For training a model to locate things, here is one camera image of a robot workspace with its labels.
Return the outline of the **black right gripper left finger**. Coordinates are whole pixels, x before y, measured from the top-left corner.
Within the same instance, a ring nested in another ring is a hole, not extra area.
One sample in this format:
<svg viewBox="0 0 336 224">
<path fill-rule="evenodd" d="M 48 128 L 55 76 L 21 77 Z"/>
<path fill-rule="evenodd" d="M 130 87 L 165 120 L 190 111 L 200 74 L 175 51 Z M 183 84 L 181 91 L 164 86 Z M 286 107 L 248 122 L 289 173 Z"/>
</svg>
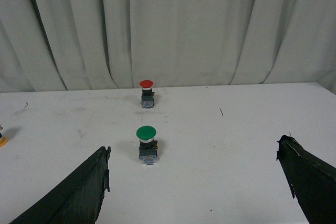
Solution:
<svg viewBox="0 0 336 224">
<path fill-rule="evenodd" d="M 100 147 L 11 223 L 95 223 L 110 190 L 111 147 Z"/>
</svg>

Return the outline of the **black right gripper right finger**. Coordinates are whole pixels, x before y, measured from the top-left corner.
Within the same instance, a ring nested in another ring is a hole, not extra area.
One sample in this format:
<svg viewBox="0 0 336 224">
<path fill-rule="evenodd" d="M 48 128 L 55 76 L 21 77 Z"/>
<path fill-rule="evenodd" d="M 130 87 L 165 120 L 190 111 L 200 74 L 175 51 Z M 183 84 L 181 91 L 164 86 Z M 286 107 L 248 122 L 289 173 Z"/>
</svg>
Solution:
<svg viewBox="0 0 336 224">
<path fill-rule="evenodd" d="M 278 141 L 276 160 L 308 223 L 335 223 L 335 167 L 306 151 L 291 136 Z"/>
</svg>

